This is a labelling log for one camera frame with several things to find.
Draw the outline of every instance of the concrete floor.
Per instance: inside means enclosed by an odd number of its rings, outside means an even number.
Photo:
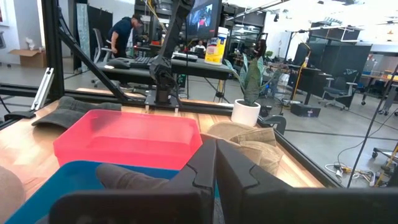
[[[7,68],[2,66],[0,67],[0,83],[39,86],[44,71],[44,68],[22,68],[17,65]],[[64,71],[65,88],[67,90],[93,88],[91,80],[94,75],[90,71],[81,75],[74,75],[72,61],[69,58],[64,59]],[[208,81],[214,88],[217,87],[218,80],[209,78]],[[105,89],[103,85],[99,85],[98,88]],[[189,77],[190,99],[213,101],[216,93],[214,88],[204,78]],[[242,97],[239,83],[228,80],[225,96],[227,101],[233,103],[235,99]],[[2,98],[11,111],[29,110],[33,101],[33,98],[15,96],[2,96]],[[297,95],[295,100],[303,101],[304,98],[305,95]],[[287,119],[285,137],[320,167],[324,168],[326,164],[333,164],[337,161],[337,155],[340,151],[359,144],[363,141],[368,130],[379,99],[368,97],[364,106],[361,105],[361,99],[362,95],[356,94],[349,111],[340,111],[333,106],[322,107],[318,118],[301,118],[284,109],[283,113]],[[318,99],[311,97],[310,104],[318,106]],[[396,109],[398,109],[398,105],[393,105],[390,114]],[[3,117],[5,114],[5,109],[0,106],[0,116]],[[379,171],[380,166],[385,163],[386,157],[379,155],[376,159],[372,159],[373,148],[393,149],[395,147],[398,141],[398,118],[392,115],[387,120],[388,117],[384,115],[376,116],[371,133],[380,129],[367,140],[359,160],[358,169]],[[347,166],[353,166],[360,148],[361,145],[345,151],[341,154],[340,161]],[[343,185],[347,184],[348,177],[348,175],[343,177]],[[366,187],[368,183],[363,179],[356,179],[352,186]]]

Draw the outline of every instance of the black metal frame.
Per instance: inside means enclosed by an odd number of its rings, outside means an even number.
[[[83,52],[81,52],[77,43],[73,42],[72,39],[69,38],[67,32],[64,32],[65,30],[60,28],[58,11],[59,8],[57,6],[57,0],[42,0],[42,7],[45,28],[47,66],[55,69],[54,79],[50,89],[49,100],[47,101],[47,104],[58,100],[65,95],[72,96],[77,100],[95,103],[114,102],[121,103],[126,106],[145,107],[145,98],[128,97],[119,89],[117,89],[105,76],[105,74],[102,73],[98,69],[98,67],[93,64],[87,56],[83,54]],[[113,95],[65,90],[62,67],[61,40],[64,41],[71,48],[72,52],[88,66],[88,68],[109,88],[109,90],[111,90]],[[0,94],[34,97],[37,93],[37,89],[38,88],[34,86],[0,85]],[[180,108],[180,111],[231,116],[232,108],[229,106],[221,105],[182,102],[182,107]],[[1,124],[0,129],[4,129],[9,125],[12,125],[16,121],[17,119],[9,120]],[[264,124],[262,122],[262,119],[259,119],[258,125],[261,127],[269,127],[268,124]],[[306,168],[312,175],[314,175],[314,177],[316,177],[323,185],[325,185],[326,187],[342,187],[342,185],[339,184],[337,180],[328,175],[326,171],[316,165],[316,163],[309,159],[302,151],[289,143],[288,140],[286,140],[286,138],[283,137],[283,135],[281,135],[278,131],[275,131],[275,136],[277,142],[282,147],[284,147],[290,155],[298,160],[299,163],[301,163],[301,165],[303,165],[304,168]]]

